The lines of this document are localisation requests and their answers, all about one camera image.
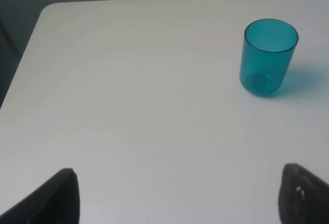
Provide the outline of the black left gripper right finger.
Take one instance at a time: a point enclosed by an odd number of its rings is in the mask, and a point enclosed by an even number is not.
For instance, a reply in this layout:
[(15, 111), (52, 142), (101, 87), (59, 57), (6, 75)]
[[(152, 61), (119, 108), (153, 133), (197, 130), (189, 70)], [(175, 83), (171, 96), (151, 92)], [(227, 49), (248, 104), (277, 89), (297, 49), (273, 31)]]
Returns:
[(286, 164), (278, 209), (281, 223), (328, 223), (328, 183), (297, 163)]

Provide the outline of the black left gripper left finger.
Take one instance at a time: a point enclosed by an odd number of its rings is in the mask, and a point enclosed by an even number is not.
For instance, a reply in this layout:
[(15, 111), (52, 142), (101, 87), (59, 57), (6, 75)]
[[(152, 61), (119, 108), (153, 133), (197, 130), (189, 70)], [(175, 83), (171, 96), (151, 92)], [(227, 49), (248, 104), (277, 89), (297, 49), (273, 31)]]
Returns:
[(59, 170), (1, 215), (1, 223), (79, 223), (80, 193), (73, 169)]

